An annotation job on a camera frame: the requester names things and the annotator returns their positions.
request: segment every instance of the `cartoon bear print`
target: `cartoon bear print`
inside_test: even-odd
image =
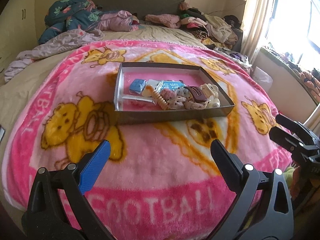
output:
[[[221,138],[221,130],[213,118],[187,121],[188,133],[197,144],[210,147],[211,142]]]
[[[208,68],[216,71],[221,71],[224,75],[228,74],[236,74],[236,72],[233,69],[230,69],[227,67],[227,65],[224,63],[223,60],[213,60],[211,58],[205,59],[205,58],[198,58],[201,60]]]
[[[88,55],[85,56],[81,64],[97,61],[97,64],[90,66],[91,68],[93,68],[98,65],[104,65],[107,62],[124,62],[123,55],[127,52],[125,49],[111,50],[107,47],[104,47],[104,49],[104,52],[101,52],[98,49],[89,50]]]
[[[60,103],[47,120],[41,136],[41,148],[64,145],[67,158],[55,163],[57,169],[69,162],[77,163],[84,154],[93,152],[100,141],[111,144],[110,160],[120,161],[125,156],[121,131],[116,126],[114,106],[110,102],[94,103],[89,96],[80,97],[77,105]]]
[[[156,55],[150,56],[150,60],[147,62],[158,62],[158,63],[171,63],[171,64],[183,64],[189,65],[188,62],[182,61],[181,63],[175,60],[173,57],[170,57],[167,54],[159,53]]]
[[[272,116],[271,110],[266,103],[258,105],[255,101],[251,101],[251,104],[241,102],[242,106],[247,109],[251,120],[258,131],[258,133],[266,135],[270,129],[274,126],[280,127],[276,123],[276,119]]]

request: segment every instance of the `screw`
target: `screw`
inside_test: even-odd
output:
[[[275,173],[278,174],[278,175],[281,175],[282,171],[281,171],[281,169],[275,169]]]
[[[75,163],[70,163],[68,165],[68,170],[70,170],[70,171],[74,170],[75,168],[76,168],[76,164]]]
[[[45,168],[44,167],[42,167],[42,168],[40,168],[39,170],[38,170],[38,173],[39,174],[42,174],[42,173],[44,173],[45,172]]]
[[[251,164],[246,164],[244,167],[248,171],[253,171],[253,166]]]

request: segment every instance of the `white plastic bag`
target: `white plastic bag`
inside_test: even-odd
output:
[[[273,83],[273,79],[267,73],[256,67],[253,72],[252,79],[257,82],[265,90],[266,93],[269,92]]]

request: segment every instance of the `gray headboard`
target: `gray headboard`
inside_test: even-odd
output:
[[[139,20],[147,14],[177,14],[178,6],[184,0],[92,0],[102,6],[103,11],[126,10],[137,13]]]

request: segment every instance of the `yellow cartoon bear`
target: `yellow cartoon bear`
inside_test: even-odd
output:
[[[177,60],[175,60],[174,58],[170,57],[167,54],[164,53],[159,53],[156,55],[152,55],[150,57],[150,60],[147,62],[158,62],[158,63],[170,63],[170,64],[183,64],[183,65],[189,65],[188,62],[182,61],[181,63],[179,63]]]
[[[98,65],[104,65],[107,62],[124,62],[123,55],[126,53],[125,49],[114,50],[114,51],[112,51],[111,49],[108,49],[107,47],[105,47],[104,49],[105,49],[104,52],[101,52],[98,49],[89,50],[88,55],[85,56],[81,64],[97,61],[97,64],[90,66],[92,68]]]
[[[266,103],[257,105],[257,103],[252,100],[251,105],[246,102],[241,102],[241,104],[248,110],[258,133],[265,135],[269,133],[272,127],[280,127],[276,123],[276,119],[272,116],[270,108]]]
[[[60,161],[77,163],[86,153],[93,152],[100,141],[111,144],[110,159],[120,161],[125,156],[125,146],[116,126],[114,106],[110,102],[94,103],[89,96],[80,97],[77,105],[61,103],[47,120],[41,137],[41,148],[64,145],[67,158]]]
[[[216,71],[221,71],[223,74],[236,74],[236,72],[233,69],[230,69],[227,67],[227,65],[224,63],[223,60],[213,60],[211,58],[198,58],[201,60],[208,68]]]

